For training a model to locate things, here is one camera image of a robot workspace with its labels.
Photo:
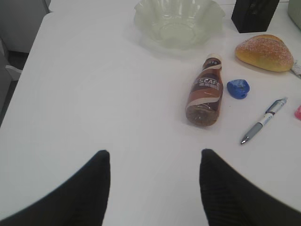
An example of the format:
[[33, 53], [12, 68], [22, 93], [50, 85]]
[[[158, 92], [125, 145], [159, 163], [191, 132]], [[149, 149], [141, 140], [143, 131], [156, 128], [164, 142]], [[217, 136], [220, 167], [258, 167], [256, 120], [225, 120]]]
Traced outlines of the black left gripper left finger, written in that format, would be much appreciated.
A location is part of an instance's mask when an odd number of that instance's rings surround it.
[[100, 226], [111, 183], [110, 154], [98, 151], [57, 189], [3, 220], [2, 226]]

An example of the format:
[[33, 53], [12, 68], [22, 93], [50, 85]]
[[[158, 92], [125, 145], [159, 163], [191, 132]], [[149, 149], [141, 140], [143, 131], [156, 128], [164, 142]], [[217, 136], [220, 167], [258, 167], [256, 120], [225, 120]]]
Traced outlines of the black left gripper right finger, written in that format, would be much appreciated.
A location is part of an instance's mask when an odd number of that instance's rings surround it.
[[299, 226], [300, 212], [256, 187], [216, 152], [201, 152], [201, 200], [211, 226]]

